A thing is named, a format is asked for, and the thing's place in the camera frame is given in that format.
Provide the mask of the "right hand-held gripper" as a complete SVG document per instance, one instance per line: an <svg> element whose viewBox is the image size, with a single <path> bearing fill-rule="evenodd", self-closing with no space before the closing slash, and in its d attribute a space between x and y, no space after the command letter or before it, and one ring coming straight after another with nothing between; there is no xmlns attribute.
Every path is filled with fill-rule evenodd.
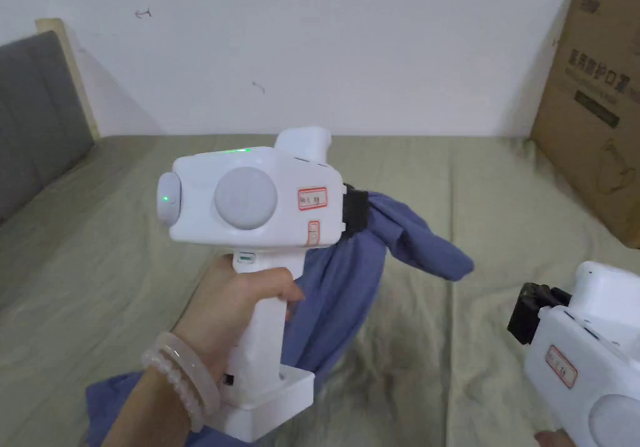
<svg viewBox="0 0 640 447"><path fill-rule="evenodd" d="M525 283L507 327L555 427L577 446L639 445L639 276L586 261L574 291Z"/></svg>

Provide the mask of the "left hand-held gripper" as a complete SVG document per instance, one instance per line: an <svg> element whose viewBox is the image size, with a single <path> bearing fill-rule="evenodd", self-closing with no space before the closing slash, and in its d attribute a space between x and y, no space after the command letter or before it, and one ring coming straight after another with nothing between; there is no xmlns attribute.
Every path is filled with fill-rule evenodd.
<svg viewBox="0 0 640 447"><path fill-rule="evenodd" d="M298 279L310 249L368 225L368 193L328 165L330 145L327 129L308 126L279 133L272 147L178 158L159 178L158 217L175 241L231 249L238 273L287 268ZM285 315L279 299L257 304L210 427L253 442L312 405L314 375L281 363Z"/></svg>

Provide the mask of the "person's right hand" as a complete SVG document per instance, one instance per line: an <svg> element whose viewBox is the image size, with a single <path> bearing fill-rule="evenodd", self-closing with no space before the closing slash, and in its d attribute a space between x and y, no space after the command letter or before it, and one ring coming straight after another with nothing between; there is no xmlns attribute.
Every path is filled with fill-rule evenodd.
<svg viewBox="0 0 640 447"><path fill-rule="evenodd" d="M576 447L567 433L560 429L557 431L539 431L534 439L540 447Z"/></svg>

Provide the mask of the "person's left hand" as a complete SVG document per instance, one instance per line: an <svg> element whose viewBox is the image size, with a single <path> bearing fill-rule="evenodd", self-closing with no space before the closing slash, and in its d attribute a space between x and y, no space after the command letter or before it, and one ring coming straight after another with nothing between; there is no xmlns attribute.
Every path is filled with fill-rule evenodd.
<svg viewBox="0 0 640 447"><path fill-rule="evenodd" d="M220 381L233 347L257 304L275 298L286 304L303 301L304 293L286 268L237 273L232 256L212 260L172 333L185 342Z"/></svg>

